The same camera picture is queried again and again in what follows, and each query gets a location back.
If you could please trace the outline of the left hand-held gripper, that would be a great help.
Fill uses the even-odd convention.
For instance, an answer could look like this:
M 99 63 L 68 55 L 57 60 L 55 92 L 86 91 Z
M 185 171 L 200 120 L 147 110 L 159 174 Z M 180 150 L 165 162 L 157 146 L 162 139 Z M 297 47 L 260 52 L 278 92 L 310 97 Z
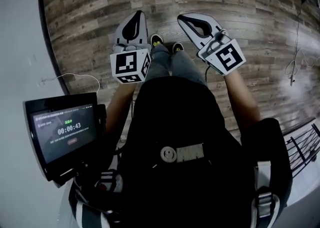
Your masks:
M 120 23 L 115 32 L 117 45 L 110 54 L 112 76 L 121 84 L 144 82 L 151 64 L 151 45 L 143 11 L 136 11 Z

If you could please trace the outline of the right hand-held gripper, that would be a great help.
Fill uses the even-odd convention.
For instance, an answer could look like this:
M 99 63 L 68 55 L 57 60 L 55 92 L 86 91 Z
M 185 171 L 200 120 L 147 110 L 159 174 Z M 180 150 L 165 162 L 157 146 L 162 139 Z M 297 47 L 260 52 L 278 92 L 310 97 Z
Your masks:
M 199 49 L 197 56 L 225 76 L 246 62 L 236 39 L 211 16 L 187 13 L 177 17 L 178 24 Z

